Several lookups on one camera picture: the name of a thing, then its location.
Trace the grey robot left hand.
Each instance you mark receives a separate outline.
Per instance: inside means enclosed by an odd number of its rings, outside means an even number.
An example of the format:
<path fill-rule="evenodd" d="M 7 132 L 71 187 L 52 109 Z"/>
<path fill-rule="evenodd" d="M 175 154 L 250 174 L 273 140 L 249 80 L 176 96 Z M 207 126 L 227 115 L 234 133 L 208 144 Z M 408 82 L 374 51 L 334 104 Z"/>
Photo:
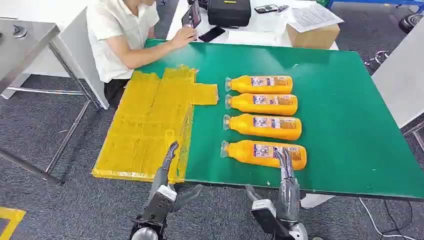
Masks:
<path fill-rule="evenodd" d="M 172 160 L 176 156 L 175 151 L 178 147 L 179 144 L 176 140 L 172 142 L 171 145 L 168 147 L 162 165 L 157 169 L 155 173 L 148 198 L 148 203 L 152 203 L 155 193 L 163 186 L 162 190 L 165 190 L 164 195 L 172 201 L 172 208 L 170 210 L 171 212 L 179 211 L 185 205 L 194 200 L 200 194 L 204 187 L 201 184 L 197 184 L 190 192 L 179 194 L 168 186 L 168 175 L 170 166 Z"/>

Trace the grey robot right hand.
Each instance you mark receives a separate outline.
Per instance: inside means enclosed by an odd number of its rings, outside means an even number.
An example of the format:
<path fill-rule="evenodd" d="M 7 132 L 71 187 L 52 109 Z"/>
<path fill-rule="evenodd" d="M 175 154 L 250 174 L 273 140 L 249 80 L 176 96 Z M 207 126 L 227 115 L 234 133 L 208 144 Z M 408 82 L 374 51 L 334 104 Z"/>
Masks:
<path fill-rule="evenodd" d="M 252 185 L 245 189 L 252 201 L 251 213 L 259 221 L 280 221 L 289 226 L 298 223 L 300 213 L 300 185 L 295 177 L 292 159 L 288 150 L 283 147 L 275 152 L 279 160 L 280 184 L 276 204 L 271 200 L 260 197 Z"/>

